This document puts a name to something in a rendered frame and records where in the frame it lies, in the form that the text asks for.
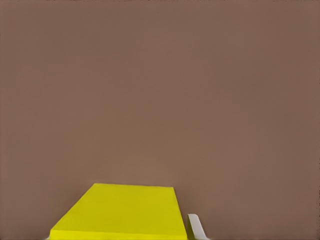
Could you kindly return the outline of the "yellow square block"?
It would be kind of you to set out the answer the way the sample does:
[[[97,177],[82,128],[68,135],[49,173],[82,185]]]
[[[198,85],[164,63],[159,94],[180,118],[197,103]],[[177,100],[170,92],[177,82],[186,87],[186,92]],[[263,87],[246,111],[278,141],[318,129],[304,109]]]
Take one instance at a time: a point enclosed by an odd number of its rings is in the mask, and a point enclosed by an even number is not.
[[[187,240],[173,187],[93,184],[49,240]]]

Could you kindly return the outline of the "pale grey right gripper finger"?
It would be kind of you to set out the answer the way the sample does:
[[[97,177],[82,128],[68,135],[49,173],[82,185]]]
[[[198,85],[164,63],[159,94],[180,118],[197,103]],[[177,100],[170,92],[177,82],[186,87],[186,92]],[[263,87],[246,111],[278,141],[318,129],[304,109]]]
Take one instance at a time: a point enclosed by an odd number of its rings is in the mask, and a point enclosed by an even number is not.
[[[187,215],[187,237],[189,240],[207,240],[207,236],[197,214],[190,213]]]

